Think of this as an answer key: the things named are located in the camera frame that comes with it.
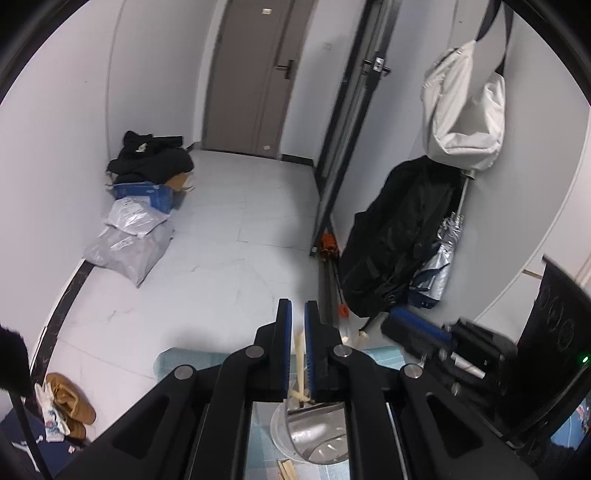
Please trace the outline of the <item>white shoulder bag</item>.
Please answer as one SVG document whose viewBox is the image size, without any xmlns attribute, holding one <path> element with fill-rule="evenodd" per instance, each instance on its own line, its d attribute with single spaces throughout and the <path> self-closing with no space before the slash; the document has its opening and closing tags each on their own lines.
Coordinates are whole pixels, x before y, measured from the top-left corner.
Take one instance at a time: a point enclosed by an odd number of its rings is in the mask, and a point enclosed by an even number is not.
<svg viewBox="0 0 591 480">
<path fill-rule="evenodd" d="M 482 172 L 498 158 L 505 136 L 506 83 L 493 72 L 470 91 L 477 42 L 442 54 L 422 87 L 423 147 L 438 163 Z"/>
</svg>

